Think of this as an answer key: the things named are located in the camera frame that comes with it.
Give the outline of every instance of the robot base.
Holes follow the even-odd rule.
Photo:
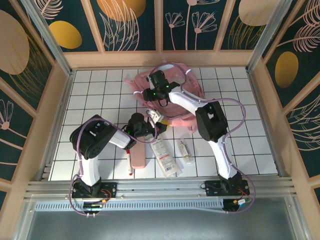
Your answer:
[[[117,194],[117,182],[101,182],[99,180],[93,186],[87,186],[83,181],[75,181],[73,184],[72,198],[73,199],[114,199]]]
[[[221,196],[241,196],[242,192],[238,190],[238,188],[230,189],[226,192],[222,186],[220,180],[215,181],[205,181],[205,193],[207,197],[221,197]],[[247,195],[250,195],[249,186],[247,180],[242,180],[238,185],[242,191],[244,191]]]

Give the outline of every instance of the black grid lines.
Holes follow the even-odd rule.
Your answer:
[[[206,99],[233,98],[245,106],[245,124],[229,137],[229,147],[237,166],[249,175],[278,174],[271,155],[263,123],[252,93],[251,84],[244,67],[195,67],[192,68],[203,87]],[[70,180],[79,170],[76,153],[69,143],[69,136],[79,125],[99,114],[118,124],[128,123],[133,113],[145,113],[124,78],[133,79],[138,69],[77,71],[68,100],[67,111],[59,136],[56,154],[52,164],[50,180]],[[242,119],[241,108],[232,102],[221,101],[228,120],[229,129]],[[218,174],[214,154],[198,131],[190,133],[185,127],[170,127],[172,132],[162,136],[169,152],[182,168],[178,177],[207,177]],[[181,158],[176,140],[184,138],[195,158],[193,164],[186,164]],[[146,155],[147,166],[136,169],[132,178],[161,178],[163,174],[154,155]],[[123,149],[108,144],[99,155],[99,172],[102,179],[127,179],[128,163]]]

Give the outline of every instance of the metal frame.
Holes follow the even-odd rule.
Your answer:
[[[258,198],[296,196],[290,177],[251,176]],[[207,197],[200,185],[207,180],[219,181],[219,177],[179,177],[173,179],[128,179],[103,180],[104,183],[117,182],[116,197],[113,201],[141,200],[190,200],[190,199],[232,199],[237,196]],[[36,195],[68,196],[69,181],[32,181],[29,183],[24,199],[31,200]]]
[[[51,163],[55,157],[56,147],[59,140],[60,131],[62,128],[62,123],[64,121],[65,111],[67,109],[69,95],[72,89],[72,83],[75,79],[75,72],[73,71],[69,76],[67,76],[62,95],[60,97],[59,105],[56,110],[51,132],[49,135],[49,141],[45,148],[41,165],[39,167],[39,171],[35,177],[37,181],[41,181],[43,178],[44,170],[47,164]]]
[[[45,19],[42,17],[34,0],[20,0],[23,4],[26,12],[34,22],[34,25],[39,30],[46,44],[50,48],[52,54],[55,56],[58,63],[61,65],[63,71],[67,76],[71,74],[71,67],[65,58],[60,46],[56,42],[56,39],[49,29],[49,26]]]
[[[252,56],[248,63],[248,73],[251,74],[259,59],[261,58],[263,52],[266,47],[270,43],[274,34],[276,33],[281,21],[285,17],[289,7],[291,5],[292,0],[280,0],[273,12],[270,16],[270,20],[266,27],[264,28],[261,37],[259,38],[255,48],[253,50]]]
[[[271,145],[271,148],[270,148],[271,154],[272,154],[273,159],[275,161],[276,168],[277,168],[278,173],[281,177],[288,177],[289,175],[287,174],[287,172],[285,170],[286,168],[285,168],[285,164],[282,159],[282,156],[277,152],[276,144],[272,138],[271,123],[267,117],[268,113],[267,113],[265,105],[263,104],[263,99],[261,97],[259,88],[257,86],[256,81],[254,81],[254,78],[252,76],[252,72],[249,72],[248,69],[247,69],[247,74],[248,74],[249,82],[252,87],[253,96],[254,96],[255,101],[257,103],[258,111],[259,111],[260,116],[262,118],[262,124],[263,124],[264,130],[265,130],[265,133],[266,133],[266,138],[268,140],[269,145]]]
[[[174,179],[128,179],[107,180],[117,182],[117,193],[102,209],[103,211],[172,210],[195,209],[222,213],[218,210],[223,199],[229,197],[207,197],[200,186],[207,180],[218,177],[188,177]],[[297,239],[309,239],[308,229],[299,213],[297,194],[290,177],[252,176],[257,198],[285,198],[294,233]],[[16,228],[15,240],[27,239],[35,211],[72,211],[69,206],[69,181],[30,182],[24,197],[21,221]],[[75,207],[81,209],[83,200],[76,199]]]

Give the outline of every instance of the yellow circle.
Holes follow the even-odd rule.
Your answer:
[[[130,9],[136,18],[140,17],[146,9],[146,0],[97,0],[97,3],[105,15],[121,22],[130,20],[130,17],[126,17],[127,14],[130,16]]]
[[[241,0],[240,20],[249,26],[263,26],[275,11],[279,0]]]
[[[55,21],[49,25],[57,43],[66,49],[76,49],[82,43],[80,32],[69,22]]]
[[[22,73],[29,61],[28,36],[20,23],[0,10],[0,69],[8,74]]]
[[[289,87],[298,73],[299,61],[297,56],[285,51],[280,55],[275,65],[275,82],[281,88]]]

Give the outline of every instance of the red marker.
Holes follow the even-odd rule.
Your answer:
[[[127,149],[126,150],[126,159],[128,160],[128,170],[129,170],[129,176],[132,176],[133,173],[133,170],[132,170],[132,167],[131,167],[131,156],[130,156],[130,150]]]

